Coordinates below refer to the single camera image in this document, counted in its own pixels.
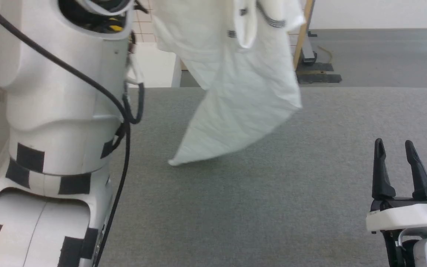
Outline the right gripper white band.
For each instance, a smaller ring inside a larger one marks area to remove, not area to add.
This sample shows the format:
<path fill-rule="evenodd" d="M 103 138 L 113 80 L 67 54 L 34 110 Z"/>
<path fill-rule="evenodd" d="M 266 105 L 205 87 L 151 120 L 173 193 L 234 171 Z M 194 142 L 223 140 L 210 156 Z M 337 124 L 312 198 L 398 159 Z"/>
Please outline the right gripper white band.
<path fill-rule="evenodd" d="M 427 172 L 411 140 L 405 141 L 405 149 L 412 171 L 413 199 L 392 199 L 396 191 L 390 184 L 384 143 L 381 138 L 375 140 L 372 182 L 374 200 L 365 219 L 369 232 L 427 227 Z"/>

